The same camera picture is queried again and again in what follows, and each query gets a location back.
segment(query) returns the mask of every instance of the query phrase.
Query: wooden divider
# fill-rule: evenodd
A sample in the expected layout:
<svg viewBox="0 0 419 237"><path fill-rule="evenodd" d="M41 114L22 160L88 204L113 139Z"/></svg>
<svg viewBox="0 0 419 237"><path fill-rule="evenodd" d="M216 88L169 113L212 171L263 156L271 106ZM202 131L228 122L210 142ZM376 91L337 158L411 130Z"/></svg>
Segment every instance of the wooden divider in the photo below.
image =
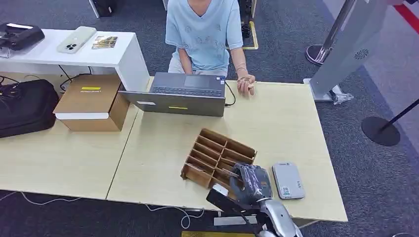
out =
<svg viewBox="0 0 419 237"><path fill-rule="evenodd" d="M218 183L231 191L228 171L239 162L253 164L256 153L253 148L203 128L180 176L207 189Z"/></svg>

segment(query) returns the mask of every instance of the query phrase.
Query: white phone case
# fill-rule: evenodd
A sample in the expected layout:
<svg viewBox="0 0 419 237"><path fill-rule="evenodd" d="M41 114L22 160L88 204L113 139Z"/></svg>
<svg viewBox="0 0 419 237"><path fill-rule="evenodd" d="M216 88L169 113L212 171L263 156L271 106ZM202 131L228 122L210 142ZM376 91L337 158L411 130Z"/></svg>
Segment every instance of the white phone case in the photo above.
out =
<svg viewBox="0 0 419 237"><path fill-rule="evenodd" d="M281 199L300 199L305 196L297 166L279 162L272 166L278 195Z"/></svg>
<svg viewBox="0 0 419 237"><path fill-rule="evenodd" d="M57 47L60 53L76 53L96 33L93 27L80 26Z"/></svg>

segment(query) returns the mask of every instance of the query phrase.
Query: person's hand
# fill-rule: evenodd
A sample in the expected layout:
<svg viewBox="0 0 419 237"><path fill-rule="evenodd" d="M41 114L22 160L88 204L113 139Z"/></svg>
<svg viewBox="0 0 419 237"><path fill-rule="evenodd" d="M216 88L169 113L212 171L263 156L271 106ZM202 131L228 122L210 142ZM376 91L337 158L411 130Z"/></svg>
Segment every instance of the person's hand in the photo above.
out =
<svg viewBox="0 0 419 237"><path fill-rule="evenodd" d="M243 95L247 95L250 93L250 95L254 95L254 82L255 77L250 74L243 74L238 75L239 79L237 80L237 89L240 93Z"/></svg>

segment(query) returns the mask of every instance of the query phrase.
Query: qr code label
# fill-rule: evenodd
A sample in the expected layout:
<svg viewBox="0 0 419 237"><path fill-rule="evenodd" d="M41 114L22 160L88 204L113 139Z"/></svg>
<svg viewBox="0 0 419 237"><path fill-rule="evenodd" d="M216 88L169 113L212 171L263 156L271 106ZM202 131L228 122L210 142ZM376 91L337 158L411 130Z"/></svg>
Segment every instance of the qr code label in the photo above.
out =
<svg viewBox="0 0 419 237"><path fill-rule="evenodd" d="M290 189L288 187L282 187L282 194L290 195Z"/></svg>

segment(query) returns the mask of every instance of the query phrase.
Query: black glove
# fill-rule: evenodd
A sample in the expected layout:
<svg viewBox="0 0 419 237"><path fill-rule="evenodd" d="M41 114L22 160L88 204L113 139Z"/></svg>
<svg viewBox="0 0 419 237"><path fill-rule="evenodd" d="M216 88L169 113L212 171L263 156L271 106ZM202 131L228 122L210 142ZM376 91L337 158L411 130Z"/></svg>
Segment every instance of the black glove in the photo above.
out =
<svg viewBox="0 0 419 237"><path fill-rule="evenodd" d="M230 177L230 187L239 202L253 205L263 198L272 197L269 176L265 169L258 165L237 163L233 166L233 173L243 180L243 189L237 184L237 178Z"/></svg>

